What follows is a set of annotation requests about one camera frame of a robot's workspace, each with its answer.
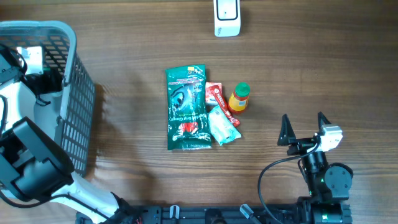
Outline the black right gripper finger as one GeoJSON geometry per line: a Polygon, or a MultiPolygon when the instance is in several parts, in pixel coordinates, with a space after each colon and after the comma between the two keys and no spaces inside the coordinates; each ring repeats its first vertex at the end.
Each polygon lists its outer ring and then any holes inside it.
{"type": "Polygon", "coordinates": [[[284,114],[282,116],[282,124],[281,124],[277,145],[288,146],[295,143],[296,143],[296,136],[292,128],[292,125],[290,123],[290,119],[287,116],[287,114],[284,114]]]}
{"type": "Polygon", "coordinates": [[[323,125],[331,124],[326,116],[320,111],[318,112],[318,127],[321,128],[323,125]]]}

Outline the orange sauce bottle green cap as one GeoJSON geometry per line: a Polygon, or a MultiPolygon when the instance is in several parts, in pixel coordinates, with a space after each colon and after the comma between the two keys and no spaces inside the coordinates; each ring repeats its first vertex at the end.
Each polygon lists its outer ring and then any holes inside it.
{"type": "Polygon", "coordinates": [[[236,85],[236,88],[228,100],[228,108],[230,112],[233,114],[240,114],[244,112],[248,106],[250,91],[250,86],[245,82],[241,82],[236,85]]]}

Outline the teal wet wipes pack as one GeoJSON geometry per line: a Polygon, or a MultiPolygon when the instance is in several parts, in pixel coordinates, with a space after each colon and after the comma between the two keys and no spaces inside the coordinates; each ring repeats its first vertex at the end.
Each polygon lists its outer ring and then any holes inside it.
{"type": "Polygon", "coordinates": [[[220,106],[214,107],[208,113],[210,133],[220,146],[239,139],[241,133],[233,126],[231,121],[223,113],[220,106]]]}

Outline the red coffee stick sachet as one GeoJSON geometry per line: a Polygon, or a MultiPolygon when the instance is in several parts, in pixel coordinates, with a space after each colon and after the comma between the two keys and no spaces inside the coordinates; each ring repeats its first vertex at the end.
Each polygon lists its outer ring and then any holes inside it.
{"type": "Polygon", "coordinates": [[[219,104],[222,112],[228,118],[228,120],[232,123],[232,125],[234,127],[239,126],[240,121],[238,119],[234,118],[233,115],[229,112],[228,106],[226,104],[225,99],[223,98],[221,90],[217,86],[211,86],[211,87],[209,87],[209,91],[210,91],[210,94],[215,97],[215,100],[219,104]]]}

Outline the small red white carton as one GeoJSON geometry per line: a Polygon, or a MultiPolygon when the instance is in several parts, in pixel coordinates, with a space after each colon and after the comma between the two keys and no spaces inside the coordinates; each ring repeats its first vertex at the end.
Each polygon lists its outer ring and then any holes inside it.
{"type": "Polygon", "coordinates": [[[214,95],[211,93],[210,88],[212,86],[217,86],[220,91],[222,91],[222,84],[221,83],[216,83],[216,82],[206,82],[205,84],[205,103],[206,105],[210,106],[216,106],[218,102],[216,101],[214,95]]]}

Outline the green gloves package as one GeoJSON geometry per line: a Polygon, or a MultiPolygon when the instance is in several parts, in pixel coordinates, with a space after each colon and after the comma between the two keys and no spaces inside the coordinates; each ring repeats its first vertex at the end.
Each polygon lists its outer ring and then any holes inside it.
{"type": "Polygon", "coordinates": [[[167,87],[167,149],[211,148],[211,133],[205,104],[204,64],[169,68],[167,87]]]}

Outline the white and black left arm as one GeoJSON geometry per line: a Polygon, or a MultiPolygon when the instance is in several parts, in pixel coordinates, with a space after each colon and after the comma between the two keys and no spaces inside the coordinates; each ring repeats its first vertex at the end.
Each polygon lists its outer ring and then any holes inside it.
{"type": "Polygon", "coordinates": [[[67,153],[29,116],[34,105],[47,106],[41,96],[62,90],[56,69],[27,73],[22,54],[1,45],[1,183],[13,194],[16,208],[33,208],[48,202],[66,205],[92,223],[127,223],[139,214],[116,194],[97,189],[75,172],[67,153]]]}

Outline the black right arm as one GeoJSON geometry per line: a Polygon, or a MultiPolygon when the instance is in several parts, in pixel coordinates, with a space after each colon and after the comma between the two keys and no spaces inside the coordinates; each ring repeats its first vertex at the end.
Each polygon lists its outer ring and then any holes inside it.
{"type": "Polygon", "coordinates": [[[288,146],[289,156],[300,156],[300,172],[307,184],[309,196],[299,197],[295,214],[297,223],[353,222],[349,199],[353,170],[342,163],[330,164],[326,153],[337,148],[343,139],[342,129],[318,113],[319,131],[310,138],[297,138],[286,114],[282,116],[277,144],[288,146]]]}

